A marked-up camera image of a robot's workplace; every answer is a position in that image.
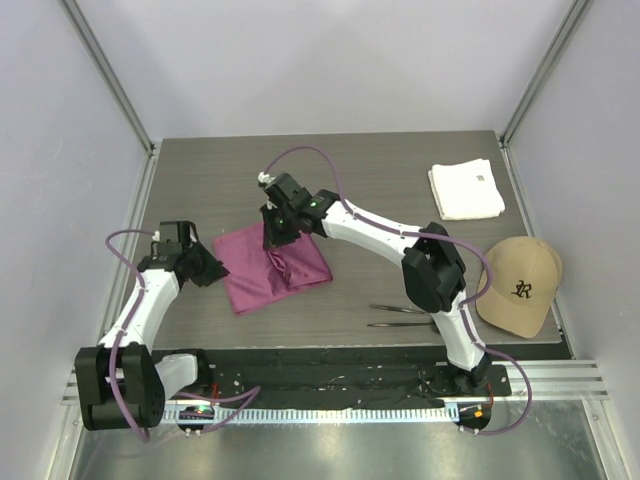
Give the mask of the magenta cloth napkin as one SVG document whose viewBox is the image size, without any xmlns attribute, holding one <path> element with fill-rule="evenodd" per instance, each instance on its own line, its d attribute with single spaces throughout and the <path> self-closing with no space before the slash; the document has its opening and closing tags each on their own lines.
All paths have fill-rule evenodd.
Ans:
<svg viewBox="0 0 640 480">
<path fill-rule="evenodd" d="M 223 279 L 232 312 L 252 313 L 333 280 L 316 243 L 302 235 L 293 243 L 265 250 L 261 223 L 218 236 L 212 246 L 229 274 Z"/>
</svg>

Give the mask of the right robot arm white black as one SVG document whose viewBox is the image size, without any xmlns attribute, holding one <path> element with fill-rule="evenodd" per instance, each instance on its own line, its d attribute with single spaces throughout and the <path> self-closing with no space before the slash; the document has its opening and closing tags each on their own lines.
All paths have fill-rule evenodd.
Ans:
<svg viewBox="0 0 640 480">
<path fill-rule="evenodd" d="M 287 173 L 258 175 L 267 196 L 261 207 L 266 250 L 289 245 L 303 234 L 348 242 L 375 253 L 402 272 L 408 299 L 434 320 L 444 340 L 451 380 L 472 395 L 488 381 L 486 346 L 472 322 L 466 295 L 466 266 L 444 227 L 395 223 L 359 210 L 338 194 L 311 194 Z"/>
</svg>

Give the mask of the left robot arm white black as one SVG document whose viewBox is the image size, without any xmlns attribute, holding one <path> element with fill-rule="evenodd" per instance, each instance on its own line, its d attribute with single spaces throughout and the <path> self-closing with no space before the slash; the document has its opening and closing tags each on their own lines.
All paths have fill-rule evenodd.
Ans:
<svg viewBox="0 0 640 480">
<path fill-rule="evenodd" d="M 200 399 L 212 389 L 203 350 L 179 349 L 155 362 L 153 344 L 186 283 L 208 287 L 229 271 L 200 242 L 154 242 L 136 273 L 136 286 L 115 324 L 75 358 L 80 410 L 89 431 L 130 428 L 146 436 L 159 425 L 167 400 L 180 391 Z"/>
</svg>

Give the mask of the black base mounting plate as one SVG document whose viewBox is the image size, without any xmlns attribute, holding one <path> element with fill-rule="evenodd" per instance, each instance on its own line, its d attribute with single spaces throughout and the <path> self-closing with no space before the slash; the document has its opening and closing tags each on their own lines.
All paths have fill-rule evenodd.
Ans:
<svg viewBox="0 0 640 480">
<path fill-rule="evenodd" d="M 505 397 L 515 375 L 492 356 L 466 378 L 441 346 L 193 350 L 198 378 L 184 391 L 230 398 L 258 388 L 252 407 L 343 410 L 440 406 L 446 397 Z"/>
</svg>

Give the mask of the dark metal fork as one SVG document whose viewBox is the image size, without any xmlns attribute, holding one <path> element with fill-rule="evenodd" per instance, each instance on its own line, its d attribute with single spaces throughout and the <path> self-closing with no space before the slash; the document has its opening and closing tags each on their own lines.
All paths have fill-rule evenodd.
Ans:
<svg viewBox="0 0 640 480">
<path fill-rule="evenodd" d="M 422 310 L 418 310 L 418 309 L 399 307 L 399 306 L 392 306 L 392 305 L 384 305 L 384 304 L 369 304 L 369 307 L 373 308 L 373 309 L 377 309 L 377 310 L 397 312 L 397 313 L 405 313 L 405 314 L 412 314 L 412 315 L 424 315 L 426 313 L 426 312 L 424 312 Z"/>
</svg>

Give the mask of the white folded towel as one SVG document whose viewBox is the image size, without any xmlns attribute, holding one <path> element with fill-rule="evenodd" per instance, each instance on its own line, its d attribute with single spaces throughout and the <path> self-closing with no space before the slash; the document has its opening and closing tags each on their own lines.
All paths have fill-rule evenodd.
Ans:
<svg viewBox="0 0 640 480">
<path fill-rule="evenodd" d="M 499 217 L 505 211 L 487 159 L 435 164 L 427 176 L 442 220 L 484 220 Z"/>
</svg>

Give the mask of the dark metal spoon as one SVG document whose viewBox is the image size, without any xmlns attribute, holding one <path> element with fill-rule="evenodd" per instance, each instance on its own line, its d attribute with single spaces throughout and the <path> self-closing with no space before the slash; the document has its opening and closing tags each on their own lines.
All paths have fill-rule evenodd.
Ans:
<svg viewBox="0 0 640 480">
<path fill-rule="evenodd" d="M 413 328 L 413 327 L 429 327 L 435 326 L 434 321 L 426 322 L 375 322 L 368 323 L 368 328 Z"/>
</svg>

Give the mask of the tan baseball cap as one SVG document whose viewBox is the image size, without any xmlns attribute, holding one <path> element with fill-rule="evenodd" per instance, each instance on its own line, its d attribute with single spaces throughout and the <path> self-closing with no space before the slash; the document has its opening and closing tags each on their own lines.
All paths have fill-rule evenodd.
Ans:
<svg viewBox="0 0 640 480">
<path fill-rule="evenodd" d="M 562 278 L 562 261 L 549 244 L 529 236 L 507 238 L 487 253 L 492 279 L 482 274 L 475 301 L 488 324 L 531 339 L 542 329 Z"/>
</svg>

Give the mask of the aluminium frame post left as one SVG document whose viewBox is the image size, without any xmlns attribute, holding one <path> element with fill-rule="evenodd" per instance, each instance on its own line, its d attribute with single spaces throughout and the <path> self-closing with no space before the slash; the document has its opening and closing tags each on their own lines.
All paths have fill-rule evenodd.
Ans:
<svg viewBox="0 0 640 480">
<path fill-rule="evenodd" d="M 154 141 L 143 126 L 139 115 L 135 111 L 129 96 L 125 92 L 124 87 L 122 86 L 111 62 L 109 61 L 79 3 L 75 0 L 60 0 L 59 5 L 67 15 L 81 43 L 87 50 L 95 68 L 105 82 L 117 106 L 124 114 L 124 117 L 137 140 L 144 151 L 148 155 L 151 155 L 155 147 Z"/>
</svg>

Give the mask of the aluminium frame post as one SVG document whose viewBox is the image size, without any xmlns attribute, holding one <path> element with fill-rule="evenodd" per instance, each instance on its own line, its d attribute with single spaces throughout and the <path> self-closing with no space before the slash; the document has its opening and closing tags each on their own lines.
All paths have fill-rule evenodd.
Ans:
<svg viewBox="0 0 640 480">
<path fill-rule="evenodd" d="M 546 83 L 559 64 L 565 50 L 571 43 L 572 37 L 576 34 L 592 4 L 592 0 L 575 0 L 571 2 L 568 11 L 556 29 L 504 131 L 498 137 L 499 144 L 502 148 L 509 147 L 514 140 L 527 114 L 533 107 L 538 96 L 542 93 Z"/>
<path fill-rule="evenodd" d="M 60 0 L 59 5 L 67 15 L 81 43 L 87 50 L 95 68 L 105 82 L 117 106 L 124 114 L 124 117 L 137 140 L 144 151 L 148 155 L 151 155 L 155 147 L 154 141 L 143 126 L 139 115 L 135 111 L 129 96 L 125 92 L 124 87 L 122 86 L 111 62 L 109 61 L 79 3 L 75 0 Z"/>
</svg>

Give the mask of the aluminium front rail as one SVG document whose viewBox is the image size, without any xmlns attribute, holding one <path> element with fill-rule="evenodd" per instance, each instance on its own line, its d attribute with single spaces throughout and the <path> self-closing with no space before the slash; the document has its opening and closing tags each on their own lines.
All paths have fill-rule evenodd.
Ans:
<svg viewBox="0 0 640 480">
<path fill-rule="evenodd" d="M 506 373 L 499 375 L 498 383 L 508 381 L 512 396 L 524 398 L 526 385 L 523 375 L 511 363 L 497 362 Z M 532 360 L 520 361 L 535 399 L 608 399 L 609 392 L 595 360 Z M 77 405 L 79 400 L 75 371 L 72 369 L 61 405 Z"/>
</svg>

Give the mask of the aluminium frame post right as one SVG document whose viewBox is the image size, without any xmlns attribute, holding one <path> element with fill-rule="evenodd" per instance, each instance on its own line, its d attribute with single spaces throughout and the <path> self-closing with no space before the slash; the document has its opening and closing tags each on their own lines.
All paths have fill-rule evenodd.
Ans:
<svg viewBox="0 0 640 480">
<path fill-rule="evenodd" d="M 565 50 L 571 43 L 572 37 L 576 34 L 592 4 L 592 0 L 575 0 L 571 2 L 568 11 L 556 29 L 504 131 L 498 137 L 499 144 L 502 148 L 509 147 L 514 140 L 527 114 L 533 107 L 538 96 L 542 93 L 546 83 L 559 64 Z"/>
</svg>

